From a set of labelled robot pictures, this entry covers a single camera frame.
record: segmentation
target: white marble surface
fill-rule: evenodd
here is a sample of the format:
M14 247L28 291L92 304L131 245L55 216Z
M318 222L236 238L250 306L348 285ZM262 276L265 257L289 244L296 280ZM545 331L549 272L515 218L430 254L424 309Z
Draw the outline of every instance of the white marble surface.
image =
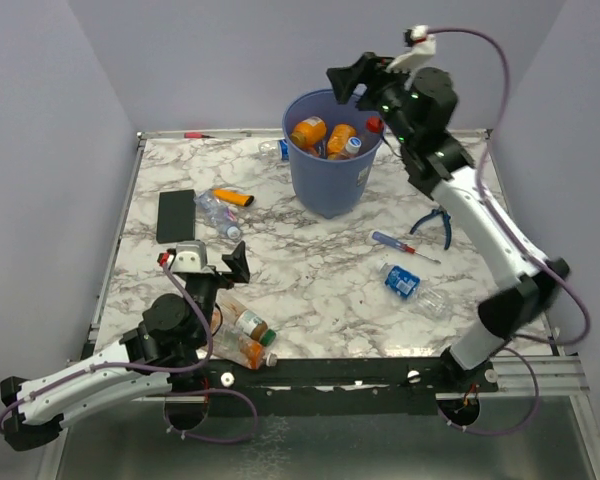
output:
M282 358L371 357L439 354L476 321L476 305L495 289L486 264L461 230L443 250L440 219L419 234L410 226L434 204L407 183L400 160L386 146L379 151L360 204L349 214L325 220L295 198L289 166L256 155L262 138L154 139L146 145L128 219L107 295L96 348L135 327L142 311L174 289L156 264L165 246L155 241L160 191L210 187L253 194L239 217L252 272L251 283L233 290L278 332L272 350ZM460 137L474 158L485 148L479 133ZM495 171L487 181L502 200ZM220 237L198 215L197 238L207 244L210 263L234 243ZM435 265L370 240L380 230L403 239ZM445 318L425 318L392 294L376 270L379 260L396 263L420 276L450 307ZM536 334L536 321L526 329ZM550 354L547 346L515 342L524 354Z

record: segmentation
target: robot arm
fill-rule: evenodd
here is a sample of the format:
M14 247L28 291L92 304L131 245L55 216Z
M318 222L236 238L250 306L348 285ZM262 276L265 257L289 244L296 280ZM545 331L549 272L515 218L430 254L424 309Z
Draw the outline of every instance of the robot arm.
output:
M219 288L250 279L241 242L223 261L230 272L207 265L202 242L186 242L161 254L158 263L181 276L185 290L205 318L210 319ZM60 431L82 418L134 398L200 390L197 349L207 343L197 315L179 295L166 294L143 313L137 328L94 356L36 380L10 377L0 393L11 416L0 419L5 440L17 451L54 440Z
M380 114L400 142L409 183L451 213L485 258L500 288L479 305L479 322L442 354L449 374L463 378L504 347L518 329L548 309L558 285L521 256L483 205L473 160L446 130L458 101L450 76L430 67L412 74L435 53L435 39L427 35L426 27L419 26L406 32L405 43L412 47L405 55L390 58L366 52L350 67L328 69L327 76L339 103L348 102L359 84L366 86L356 107ZM558 276L566 278L566 262L548 260L497 202L493 203L515 236Z

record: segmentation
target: red screwdriver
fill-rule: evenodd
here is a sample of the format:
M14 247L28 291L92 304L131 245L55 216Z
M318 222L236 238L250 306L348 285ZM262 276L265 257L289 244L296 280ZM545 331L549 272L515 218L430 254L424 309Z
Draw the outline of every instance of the red screwdriver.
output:
M382 232L373 232L371 238L373 238L376 242L380 242L383 245L393 247L396 250L402 250L403 252L411 253L412 255L419 255L420 257L426 258L427 260L433 263L437 263L438 265L442 263L440 262L440 260L436 260L434 258L427 257L426 255L422 255L421 253L416 252L415 248L410 247L409 245L402 243L400 240L396 240L395 238L392 238L389 235L385 235Z

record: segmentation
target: blue pliers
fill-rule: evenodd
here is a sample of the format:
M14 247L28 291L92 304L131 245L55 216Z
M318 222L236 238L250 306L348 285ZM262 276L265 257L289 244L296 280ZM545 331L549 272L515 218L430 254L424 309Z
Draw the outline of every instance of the blue pliers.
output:
M422 225L425 222L428 222L433 218L436 218L438 215L442 216L442 224L444 225L444 249L449 250L449 247L451 246L451 215L449 215L447 211L442 207L434 208L433 210L431 210L430 214L425 215L420 220L418 220L415 223L415 225L411 227L409 233L413 235L414 233L416 233L416 230L418 230L418 227L420 225Z

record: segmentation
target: blue bin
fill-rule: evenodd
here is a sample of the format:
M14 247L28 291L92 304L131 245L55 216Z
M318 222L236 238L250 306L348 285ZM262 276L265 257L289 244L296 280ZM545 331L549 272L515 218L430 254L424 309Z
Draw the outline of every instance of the blue bin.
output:
M339 105L333 90L316 90L295 100L282 118L284 138L289 145L293 189L305 207L325 218L347 213L360 201L381 139L378 136L371 147L363 145L362 154L355 158L334 161L303 152L291 142L289 135L298 123L314 115L327 124L327 139L339 123L351 125L358 134L365 132L367 120L377 113L357 110L358 98L352 95L349 103Z

